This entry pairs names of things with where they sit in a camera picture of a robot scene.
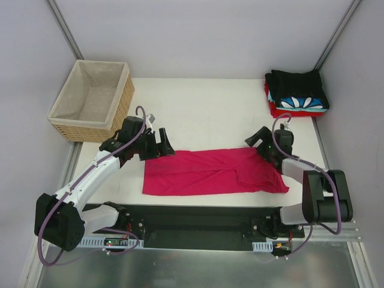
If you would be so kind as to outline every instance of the white table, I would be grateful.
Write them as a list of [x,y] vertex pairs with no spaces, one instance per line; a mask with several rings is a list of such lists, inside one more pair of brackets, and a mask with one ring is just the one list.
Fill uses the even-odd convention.
[[[246,147],[244,139],[263,125],[272,128],[263,80],[133,79],[136,91],[129,115],[137,105],[156,117],[154,129],[165,127],[175,150],[209,150]],[[293,118],[293,153],[324,166],[311,118]],[[84,143],[77,175],[94,157],[99,143]],[[142,194],[144,161],[138,155],[112,175],[89,203],[182,206],[287,206],[301,202],[302,185],[283,177],[287,194],[266,192],[208,196],[149,196]]]

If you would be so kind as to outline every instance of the folded clothes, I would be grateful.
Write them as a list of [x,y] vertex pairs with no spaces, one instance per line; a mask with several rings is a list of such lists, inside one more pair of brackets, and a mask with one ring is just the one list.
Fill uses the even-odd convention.
[[267,95],[267,100],[269,104],[269,109],[271,111],[271,115],[273,118],[277,118],[280,115],[289,112],[292,117],[319,117],[323,115],[323,112],[317,112],[317,111],[300,111],[300,110],[293,110],[293,111],[286,111],[282,109],[278,109],[273,101],[270,101],[269,98],[271,96],[271,91],[269,90],[269,86],[267,82],[265,82],[265,94]]
[[329,109],[317,69],[302,74],[272,70],[272,73],[265,75],[265,79],[271,92],[271,100],[278,109],[321,109],[316,110],[317,112]]
[[143,194],[191,196],[265,191],[286,193],[281,175],[254,148],[177,151],[146,160]]

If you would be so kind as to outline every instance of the wicker basket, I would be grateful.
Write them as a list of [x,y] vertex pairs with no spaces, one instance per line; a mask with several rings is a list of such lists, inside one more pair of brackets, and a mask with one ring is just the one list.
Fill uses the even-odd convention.
[[100,143],[121,128],[133,93],[126,63],[78,60],[49,120],[69,141]]

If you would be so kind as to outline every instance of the pink fabric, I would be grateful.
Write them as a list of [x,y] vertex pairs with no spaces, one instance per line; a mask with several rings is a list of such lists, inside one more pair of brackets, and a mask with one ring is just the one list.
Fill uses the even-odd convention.
[[190,196],[265,191],[286,193],[281,175],[255,148],[177,151],[147,160],[143,194]]

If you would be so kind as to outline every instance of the white wall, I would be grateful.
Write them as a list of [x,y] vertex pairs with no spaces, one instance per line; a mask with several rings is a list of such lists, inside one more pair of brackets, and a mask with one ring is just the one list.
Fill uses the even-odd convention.
[[34,238],[36,199],[53,193],[71,144],[47,115],[74,56],[43,0],[0,9],[0,287],[18,286]]
[[355,218],[384,286],[384,1],[364,1],[322,69],[331,110],[318,120],[331,167],[346,173]]
[[57,0],[85,59],[134,77],[261,79],[314,67],[351,0]]

